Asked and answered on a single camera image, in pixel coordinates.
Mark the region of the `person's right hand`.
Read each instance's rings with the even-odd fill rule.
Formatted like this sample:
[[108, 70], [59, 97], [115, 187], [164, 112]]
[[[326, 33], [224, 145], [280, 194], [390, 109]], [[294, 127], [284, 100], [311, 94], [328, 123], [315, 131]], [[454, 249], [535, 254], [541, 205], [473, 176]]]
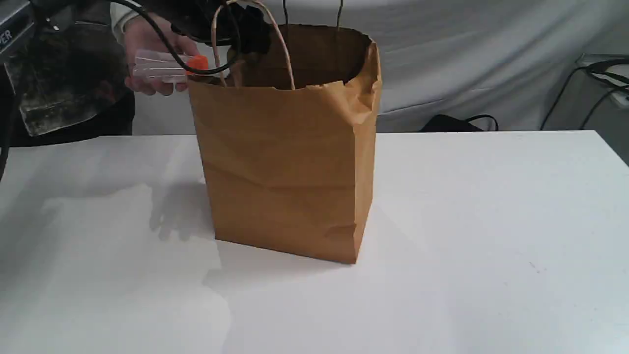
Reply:
[[[162, 30], [167, 42], [173, 47], [175, 52], [186, 56], [198, 56], [200, 52], [197, 43], [174, 33], [171, 30], [171, 23], [157, 14], [150, 14], [150, 17]], [[146, 76], [135, 76], [134, 67], [136, 63], [146, 63], [150, 59], [166, 59], [173, 62], [173, 58], [168, 54], [158, 33], [150, 26], [150, 23], [142, 17], [130, 19], [123, 30], [123, 46], [126, 52], [126, 60], [129, 67], [129, 74], [125, 79], [125, 84], [131, 90], [146, 95], [157, 93], [169, 96], [173, 92], [183, 92], [187, 89], [185, 82], [169, 83], [161, 79], [148, 79]]]

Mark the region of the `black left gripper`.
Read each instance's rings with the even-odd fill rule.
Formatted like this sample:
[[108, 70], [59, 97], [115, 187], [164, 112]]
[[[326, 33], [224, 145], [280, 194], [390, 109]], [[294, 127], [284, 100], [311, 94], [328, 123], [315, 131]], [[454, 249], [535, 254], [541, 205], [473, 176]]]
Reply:
[[[173, 31], [211, 45], [211, 22], [222, 0], [169, 0], [167, 20]], [[240, 45], [243, 54], [267, 54], [270, 49], [270, 24], [258, 7], [232, 3], [216, 17], [216, 45]]]

